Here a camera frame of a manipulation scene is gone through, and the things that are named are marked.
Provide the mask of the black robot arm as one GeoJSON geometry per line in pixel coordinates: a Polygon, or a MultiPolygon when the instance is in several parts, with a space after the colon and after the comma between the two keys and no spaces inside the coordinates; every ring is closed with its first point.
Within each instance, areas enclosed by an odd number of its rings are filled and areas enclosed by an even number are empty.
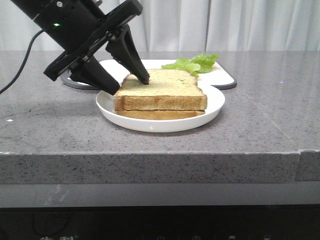
{"type": "Polygon", "coordinates": [[[55,81],[65,72],[70,79],[114,95],[120,84],[94,57],[103,45],[112,58],[147,85],[150,75],[132,39],[128,22],[143,7],[137,0],[125,0],[105,14],[99,0],[15,0],[13,3],[63,48],[44,70],[55,81]]]}

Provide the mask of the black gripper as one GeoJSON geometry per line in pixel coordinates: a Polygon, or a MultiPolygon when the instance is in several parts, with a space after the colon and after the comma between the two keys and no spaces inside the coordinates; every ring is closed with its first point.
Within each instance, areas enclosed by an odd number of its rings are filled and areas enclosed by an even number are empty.
{"type": "Polygon", "coordinates": [[[93,56],[104,44],[114,60],[149,84],[150,75],[135,47],[128,22],[143,11],[137,0],[126,0],[104,14],[92,0],[52,0],[38,13],[34,22],[64,52],[44,71],[56,80],[69,68],[70,78],[114,95],[120,84],[93,56]]]}

